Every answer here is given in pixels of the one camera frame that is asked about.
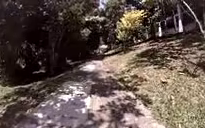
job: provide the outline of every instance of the green foliage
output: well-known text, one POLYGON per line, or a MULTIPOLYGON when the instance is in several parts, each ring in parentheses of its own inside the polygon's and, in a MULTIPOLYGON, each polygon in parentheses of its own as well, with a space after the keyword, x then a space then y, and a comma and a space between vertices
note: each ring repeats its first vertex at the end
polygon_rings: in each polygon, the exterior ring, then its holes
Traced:
POLYGON ((117 38, 121 41, 128 41, 143 28, 143 20, 146 18, 146 12, 143 10, 133 10, 126 12, 117 23, 117 38))
POLYGON ((67 59, 87 56, 81 31, 94 8, 93 0, 0 0, 0 75, 54 74, 67 59))

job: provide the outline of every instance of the paved path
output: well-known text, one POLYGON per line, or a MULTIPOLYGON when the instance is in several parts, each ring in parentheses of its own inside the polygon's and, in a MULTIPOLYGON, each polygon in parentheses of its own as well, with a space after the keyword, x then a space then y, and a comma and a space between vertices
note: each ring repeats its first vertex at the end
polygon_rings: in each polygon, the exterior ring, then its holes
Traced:
POLYGON ((14 127, 164 128, 133 93, 120 88, 108 71, 101 61, 80 66, 58 92, 14 127))

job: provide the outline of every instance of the shrub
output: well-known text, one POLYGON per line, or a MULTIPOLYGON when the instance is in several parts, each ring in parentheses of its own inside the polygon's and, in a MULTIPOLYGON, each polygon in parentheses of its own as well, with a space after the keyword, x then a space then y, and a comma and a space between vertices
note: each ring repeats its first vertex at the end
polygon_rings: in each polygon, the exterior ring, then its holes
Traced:
POLYGON ((123 17, 117 22, 117 38, 120 41, 129 41, 133 37, 143 35, 143 21, 146 18, 146 12, 143 10, 132 10, 124 13, 123 17))

